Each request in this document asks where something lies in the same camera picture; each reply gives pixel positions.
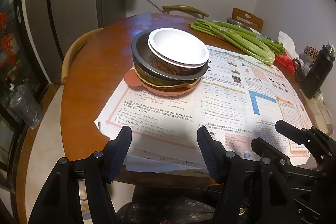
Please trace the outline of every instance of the floor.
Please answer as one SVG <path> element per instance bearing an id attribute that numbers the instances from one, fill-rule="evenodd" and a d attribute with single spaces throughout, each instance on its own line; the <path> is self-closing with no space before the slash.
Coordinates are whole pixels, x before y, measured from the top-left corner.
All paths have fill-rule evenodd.
<path id="1" fill-rule="evenodd" d="M 53 98 L 48 110 L 38 129 L 28 163 L 25 203 L 27 220 L 31 214 L 34 203 L 49 173 L 57 160 L 64 157 L 60 128 L 60 108 L 63 94 L 61 86 Z M 132 200 L 134 185 L 121 182 L 113 182 L 110 186 L 110 196 L 115 208 L 118 211 L 124 204 Z"/>

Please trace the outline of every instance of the blue chart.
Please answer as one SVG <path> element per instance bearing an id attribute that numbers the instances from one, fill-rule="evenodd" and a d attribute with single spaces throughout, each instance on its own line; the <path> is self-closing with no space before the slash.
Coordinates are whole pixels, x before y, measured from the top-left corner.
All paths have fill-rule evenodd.
<path id="1" fill-rule="evenodd" d="M 280 114 L 278 106 L 274 105 L 274 103 L 278 104 L 276 99 L 251 90 L 249 90 L 249 94 L 254 114 L 264 116 Z"/>
<path id="2" fill-rule="evenodd" d="M 244 158 L 247 158 L 247 159 L 251 156 L 250 153 L 243 152 L 243 154 L 244 154 Z"/>

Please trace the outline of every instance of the white plate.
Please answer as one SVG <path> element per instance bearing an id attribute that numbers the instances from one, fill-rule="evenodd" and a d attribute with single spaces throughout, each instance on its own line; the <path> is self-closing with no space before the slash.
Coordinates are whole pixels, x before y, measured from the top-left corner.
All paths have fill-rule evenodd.
<path id="1" fill-rule="evenodd" d="M 148 41 L 159 54 L 178 63 L 200 65 L 209 59 L 209 51 L 201 40 L 178 29 L 154 30 Z"/>
<path id="2" fill-rule="evenodd" d="M 179 67 L 183 67 L 183 68 L 199 68 L 199 67 L 202 67 L 206 63 L 206 61 L 205 61 L 203 64 L 189 65 L 189 64 L 183 64 L 183 63 L 179 63 L 179 62 L 176 62 L 174 60 L 171 60 L 171 59 L 169 59 L 169 58 L 167 58 L 167 57 L 159 54 L 155 49 L 153 49 L 152 45 L 149 42 L 149 39 L 148 39 L 148 47 L 161 60 L 166 61 L 166 62 L 168 62 L 170 64 L 173 64 L 173 65 L 179 66 Z"/>

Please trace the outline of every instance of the wooden chair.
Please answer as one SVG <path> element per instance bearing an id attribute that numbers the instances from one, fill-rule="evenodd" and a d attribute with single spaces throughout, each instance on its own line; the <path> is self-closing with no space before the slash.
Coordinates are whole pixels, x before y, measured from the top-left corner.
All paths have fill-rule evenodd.
<path id="1" fill-rule="evenodd" d="M 247 11 L 240 10 L 238 8 L 232 9 L 232 19 L 240 23 L 243 23 L 244 25 L 252 29 L 255 29 L 258 32 L 261 32 L 261 29 L 263 28 L 263 24 L 264 24 L 264 21 L 261 18 L 258 18 L 255 15 Z"/>
<path id="2" fill-rule="evenodd" d="M 87 33 L 83 34 L 81 37 L 79 37 L 75 42 L 72 43 L 72 45 L 70 46 L 70 48 L 67 51 L 67 54 L 64 57 L 63 64 L 62 64 L 62 72 L 61 72 L 61 82 L 62 82 L 62 84 L 65 83 L 65 81 L 68 77 L 70 67 L 71 67 L 74 59 L 76 58 L 78 52 L 80 51 L 80 49 L 90 40 L 90 38 L 93 34 L 98 33 L 101 30 L 103 30 L 103 28 L 87 32 Z"/>
<path id="3" fill-rule="evenodd" d="M 194 13 L 194 14 L 201 15 L 202 19 L 204 19 L 204 17 L 209 17 L 209 15 L 206 14 L 205 12 L 202 12 L 194 7 L 187 6 L 187 5 L 166 5 L 166 6 L 163 6 L 162 8 L 166 10 L 167 14 L 169 14 L 171 10 L 177 10 L 177 11 L 181 11 L 185 13 Z"/>

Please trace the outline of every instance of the round wooden table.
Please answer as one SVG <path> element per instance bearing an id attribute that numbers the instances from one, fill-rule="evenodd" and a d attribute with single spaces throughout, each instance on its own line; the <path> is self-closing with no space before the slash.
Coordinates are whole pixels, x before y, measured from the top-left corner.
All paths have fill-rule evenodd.
<path id="1" fill-rule="evenodd" d="M 74 60 L 64 85 L 61 106 L 61 131 L 66 157 L 87 158 L 102 150 L 109 138 L 94 124 L 104 105 L 132 67 L 132 38 L 138 33 L 157 28 L 177 28 L 192 33 L 205 44 L 242 53 L 232 45 L 189 28 L 194 18 L 167 14 L 144 13 L 116 21 L 94 35 Z M 293 75 L 278 66 L 289 80 L 316 126 Z M 117 180 L 138 185 L 162 187 L 200 187 L 214 184 L 211 178 L 183 177 L 161 173 L 127 172 L 123 167 Z"/>

